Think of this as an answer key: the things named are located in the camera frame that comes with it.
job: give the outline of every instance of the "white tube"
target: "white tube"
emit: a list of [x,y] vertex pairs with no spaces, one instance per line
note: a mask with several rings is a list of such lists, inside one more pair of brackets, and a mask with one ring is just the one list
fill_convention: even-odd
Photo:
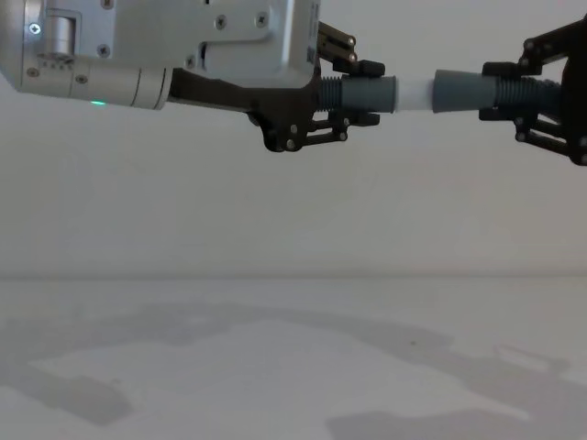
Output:
[[395,111],[432,110],[434,80],[398,80]]

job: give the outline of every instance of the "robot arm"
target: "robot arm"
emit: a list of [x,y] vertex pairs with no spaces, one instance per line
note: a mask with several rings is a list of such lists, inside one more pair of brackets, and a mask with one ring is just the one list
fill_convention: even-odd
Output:
[[[344,142],[380,113],[480,111],[587,165],[587,18],[528,40],[518,63],[427,82],[385,77],[359,60],[355,37],[319,19],[320,0],[3,0],[0,70],[23,93],[242,112],[276,152]],[[562,84],[533,78],[564,57]],[[323,78],[321,61],[342,76]]]

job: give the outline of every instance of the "white table surface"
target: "white table surface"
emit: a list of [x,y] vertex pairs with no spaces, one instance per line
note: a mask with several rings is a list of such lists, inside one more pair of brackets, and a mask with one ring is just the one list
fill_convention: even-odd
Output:
[[587,280],[0,283],[10,440],[581,440]]

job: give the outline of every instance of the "white wall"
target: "white wall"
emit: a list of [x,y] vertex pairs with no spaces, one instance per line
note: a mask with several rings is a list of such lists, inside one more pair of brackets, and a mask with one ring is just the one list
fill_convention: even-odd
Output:
[[[479,71],[583,0],[325,0],[389,73]],[[245,116],[19,96],[0,83],[0,275],[583,272],[587,172],[471,115],[397,115],[265,152]]]
[[10,440],[582,440],[587,280],[0,283]]

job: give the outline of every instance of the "screw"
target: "screw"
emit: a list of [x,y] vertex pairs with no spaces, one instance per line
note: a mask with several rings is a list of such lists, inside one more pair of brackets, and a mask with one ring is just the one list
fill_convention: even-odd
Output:
[[227,26],[227,17],[226,16],[217,16],[216,22],[214,24],[216,29],[222,30]]
[[39,69],[35,69],[34,67],[31,67],[27,70],[27,75],[30,76],[31,78],[38,78],[40,75]]
[[101,44],[97,49],[100,58],[108,58],[110,56],[110,48],[106,44]]
[[257,28],[265,28],[269,22],[269,16],[265,12],[259,12],[255,18]]
[[37,23],[31,23],[28,26],[28,30],[30,31],[31,34],[38,35],[38,34],[40,34],[40,25],[38,25]]
[[195,67],[195,56],[190,55],[185,59],[185,67],[188,69],[193,69]]

